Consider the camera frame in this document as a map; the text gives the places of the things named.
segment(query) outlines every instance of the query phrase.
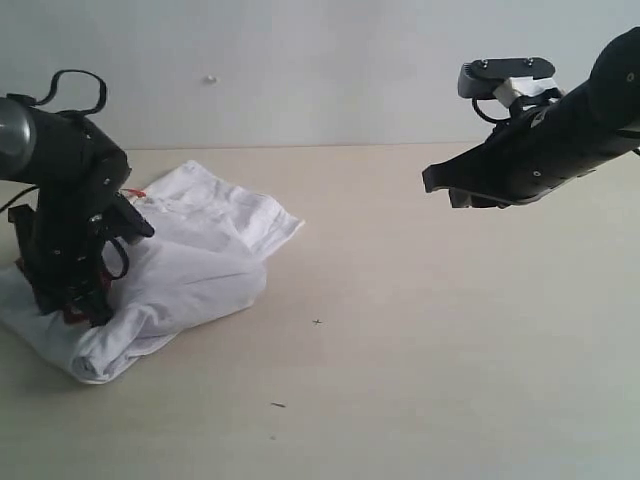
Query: table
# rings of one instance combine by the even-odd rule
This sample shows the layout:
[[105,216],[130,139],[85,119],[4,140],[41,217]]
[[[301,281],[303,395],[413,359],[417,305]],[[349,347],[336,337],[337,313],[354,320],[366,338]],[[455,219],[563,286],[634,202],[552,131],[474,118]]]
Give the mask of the table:
[[468,147],[130,152],[130,186],[193,159],[307,224],[253,308],[111,384],[0,329],[0,476],[638,478],[639,159],[452,210],[420,172]]

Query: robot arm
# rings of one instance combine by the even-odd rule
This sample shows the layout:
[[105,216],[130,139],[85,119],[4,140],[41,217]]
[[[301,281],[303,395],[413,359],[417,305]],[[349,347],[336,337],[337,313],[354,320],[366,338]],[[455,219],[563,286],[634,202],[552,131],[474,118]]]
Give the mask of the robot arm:
[[[90,110],[49,113],[48,103],[66,72],[86,73],[100,82],[100,99]],[[21,259],[43,313],[63,310],[66,319],[104,325],[113,316],[107,302],[111,281],[126,274],[128,258],[119,243],[135,243],[154,230],[119,191],[131,169],[126,154],[87,115],[106,103],[107,89],[95,75],[63,70],[41,101],[24,95],[0,98],[0,179],[40,190],[35,211],[9,209]],[[123,271],[109,272],[102,250],[111,242]]]
[[[640,28],[613,40],[567,95],[554,73],[540,58],[464,65],[460,96],[496,127],[482,145],[428,167],[426,191],[448,189],[454,208],[524,205],[640,146]],[[484,115],[478,101],[490,99],[509,118]]]

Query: white wall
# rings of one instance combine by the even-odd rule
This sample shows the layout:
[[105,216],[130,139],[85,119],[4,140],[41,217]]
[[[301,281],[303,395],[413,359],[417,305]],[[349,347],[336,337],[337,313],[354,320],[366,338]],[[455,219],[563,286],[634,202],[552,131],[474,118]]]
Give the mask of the white wall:
[[[461,63],[540,55],[573,88],[640,14],[633,0],[4,3],[0,91],[41,96],[55,70],[93,70],[111,89],[100,124],[156,148],[480,139]],[[88,81],[67,85],[56,106],[91,101]]]

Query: white cloth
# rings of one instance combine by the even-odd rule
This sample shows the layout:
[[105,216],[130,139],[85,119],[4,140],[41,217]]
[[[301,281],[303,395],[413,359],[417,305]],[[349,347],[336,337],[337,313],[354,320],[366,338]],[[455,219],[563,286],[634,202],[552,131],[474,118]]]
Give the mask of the white cloth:
[[[19,270],[0,271],[0,322],[83,383],[109,382],[182,330],[251,306],[266,284],[263,261],[302,225],[273,198],[229,185],[193,161],[145,193],[135,206],[156,235],[127,247],[131,267],[113,283],[116,314],[106,326],[41,315]],[[104,256],[118,271],[115,252]]]

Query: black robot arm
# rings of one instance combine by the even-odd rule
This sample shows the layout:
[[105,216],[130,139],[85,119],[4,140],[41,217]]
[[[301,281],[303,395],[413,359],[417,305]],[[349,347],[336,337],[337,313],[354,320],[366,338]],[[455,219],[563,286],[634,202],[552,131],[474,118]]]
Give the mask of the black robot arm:
[[[48,103],[63,73],[87,73],[100,82],[100,98],[89,110],[49,113]],[[104,325],[113,316],[107,302],[112,280],[124,276],[128,258],[118,239],[128,243],[151,237],[154,230],[120,194],[131,169],[127,156],[87,115],[106,103],[106,85],[83,71],[64,70],[52,80],[41,101],[24,95],[0,98],[0,179],[39,188],[36,210],[9,210],[21,259],[43,313],[63,310],[68,320]],[[123,270],[109,272],[102,250],[111,242]]]
[[534,202],[640,145],[640,28],[613,40],[589,79],[563,95],[540,58],[465,64],[458,91],[509,109],[489,138],[423,172],[427,192],[448,189],[451,205],[507,207]]

